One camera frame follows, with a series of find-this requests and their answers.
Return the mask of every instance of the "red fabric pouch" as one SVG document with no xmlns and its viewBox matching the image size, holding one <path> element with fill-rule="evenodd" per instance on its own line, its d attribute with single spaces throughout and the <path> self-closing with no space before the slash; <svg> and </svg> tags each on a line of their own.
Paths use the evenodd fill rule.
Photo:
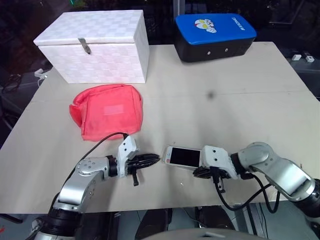
<svg viewBox="0 0 320 240">
<path fill-rule="evenodd" d="M 100 141 L 109 134 L 133 134 L 141 129 L 142 98 L 131 85 L 110 84 L 79 93 L 69 106 L 84 140 Z M 121 138 L 115 135 L 111 139 Z"/>
</svg>

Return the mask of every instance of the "white phone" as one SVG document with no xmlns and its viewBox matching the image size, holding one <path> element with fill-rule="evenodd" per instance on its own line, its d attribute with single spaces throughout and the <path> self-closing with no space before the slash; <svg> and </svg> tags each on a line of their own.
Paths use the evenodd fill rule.
<svg viewBox="0 0 320 240">
<path fill-rule="evenodd" d="M 168 165 L 194 170 L 201 166 L 201 150 L 168 146 L 163 161 Z"/>
</svg>

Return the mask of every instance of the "white woven box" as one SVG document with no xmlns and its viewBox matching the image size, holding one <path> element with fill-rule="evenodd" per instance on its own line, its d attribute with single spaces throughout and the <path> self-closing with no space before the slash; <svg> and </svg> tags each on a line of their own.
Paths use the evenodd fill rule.
<svg viewBox="0 0 320 240">
<path fill-rule="evenodd" d="M 145 83 L 142 10 L 65 12 L 34 41 L 68 83 Z"/>
</svg>

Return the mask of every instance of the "blue and black box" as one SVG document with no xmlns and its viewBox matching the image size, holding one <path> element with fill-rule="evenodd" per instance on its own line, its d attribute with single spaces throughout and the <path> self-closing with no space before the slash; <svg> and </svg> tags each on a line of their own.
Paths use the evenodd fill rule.
<svg viewBox="0 0 320 240">
<path fill-rule="evenodd" d="M 257 36 L 254 28 L 235 13 L 179 15 L 175 27 L 174 46 L 184 62 L 243 55 Z"/>
</svg>

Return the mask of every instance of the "table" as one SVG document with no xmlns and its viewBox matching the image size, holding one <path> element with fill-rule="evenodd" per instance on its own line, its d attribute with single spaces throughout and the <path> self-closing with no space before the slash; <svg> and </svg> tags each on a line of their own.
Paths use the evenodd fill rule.
<svg viewBox="0 0 320 240">
<path fill-rule="evenodd" d="M 77 161 L 95 143 L 83 141 L 69 114 L 81 91 L 98 84 L 68 84 L 52 69 L 0 150 L 0 212 L 46 213 Z M 150 46 L 143 124 L 134 134 L 140 153 L 162 155 L 167 145 L 204 145 L 235 153 L 263 141 L 320 177 L 320 106 L 272 42 L 254 42 L 243 56 L 182 63 L 173 45 Z M 121 140 L 91 156 L 115 155 Z M 157 164 L 101 183 L 88 212 L 220 205 L 212 181 L 189 170 Z M 254 180 L 225 180 L 225 199 L 243 203 Z M 268 188 L 275 199 L 275 189 Z M 255 199 L 262 202 L 260 195 Z"/>
</svg>

